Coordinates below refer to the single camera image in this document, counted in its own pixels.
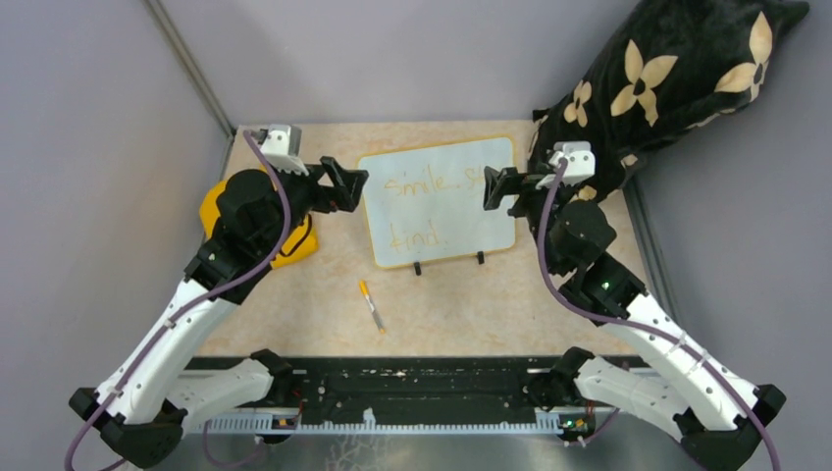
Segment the white board yellow frame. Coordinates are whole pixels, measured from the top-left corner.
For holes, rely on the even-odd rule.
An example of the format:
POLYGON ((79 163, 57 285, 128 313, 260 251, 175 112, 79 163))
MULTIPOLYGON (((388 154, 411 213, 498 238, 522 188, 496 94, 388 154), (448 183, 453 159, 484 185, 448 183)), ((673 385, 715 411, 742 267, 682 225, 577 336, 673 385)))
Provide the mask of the white board yellow frame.
POLYGON ((487 167, 514 166, 507 135, 365 155, 362 191, 375 264, 383 269, 506 250, 516 243, 509 202, 484 209, 487 167))

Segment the white marker pen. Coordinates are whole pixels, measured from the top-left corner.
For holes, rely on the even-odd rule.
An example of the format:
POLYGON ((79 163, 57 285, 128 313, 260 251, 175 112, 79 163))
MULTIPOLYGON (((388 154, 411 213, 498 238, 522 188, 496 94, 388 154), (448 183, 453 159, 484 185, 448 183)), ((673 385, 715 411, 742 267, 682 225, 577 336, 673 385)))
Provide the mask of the white marker pen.
POLYGON ((377 306, 374 302, 374 299, 373 299, 373 297, 372 297, 372 295, 369 291, 369 287, 368 287, 367 283, 364 280, 360 280, 358 285, 359 285, 359 289, 360 289, 360 291, 361 291, 361 293, 362 293, 362 295, 363 295, 363 297, 364 297, 364 299, 365 299, 365 301, 368 305, 368 308, 370 310, 371 316, 373 318, 373 321, 376 325, 377 330, 381 334, 385 334, 387 332, 387 330, 386 330, 384 322, 381 318, 380 312, 378 311, 378 308, 377 308, 377 306))

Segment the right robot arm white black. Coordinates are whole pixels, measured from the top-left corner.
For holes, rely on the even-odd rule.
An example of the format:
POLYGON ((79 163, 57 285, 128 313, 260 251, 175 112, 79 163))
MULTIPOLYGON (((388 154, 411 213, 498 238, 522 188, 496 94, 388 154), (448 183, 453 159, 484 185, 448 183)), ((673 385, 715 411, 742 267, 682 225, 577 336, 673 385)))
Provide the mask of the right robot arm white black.
POLYGON ((632 347, 654 371, 640 376, 579 347, 549 372, 565 404, 608 404, 674 440, 705 470, 740 469, 759 447, 782 466, 768 425, 786 397, 756 385, 714 359, 659 305, 645 284, 611 256, 616 233, 593 201, 562 201, 564 171, 522 174, 486 168, 484 207, 515 198, 510 213, 526 217, 552 296, 571 312, 632 347))

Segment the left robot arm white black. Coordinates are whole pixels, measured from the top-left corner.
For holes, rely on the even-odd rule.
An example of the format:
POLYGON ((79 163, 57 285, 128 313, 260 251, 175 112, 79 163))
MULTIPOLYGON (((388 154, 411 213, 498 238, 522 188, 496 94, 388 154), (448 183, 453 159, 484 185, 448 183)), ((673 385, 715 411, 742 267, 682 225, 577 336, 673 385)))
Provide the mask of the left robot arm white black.
POLYGON ((313 212, 352 212, 369 180, 323 157, 301 173, 271 165, 233 174, 215 193, 213 228, 185 267, 165 311, 130 357, 96 388, 78 389, 71 409, 121 462, 158 465, 193 426, 231 409, 295 404, 290 364, 262 349, 212 376, 184 382, 196 350, 272 270, 288 237, 313 212))

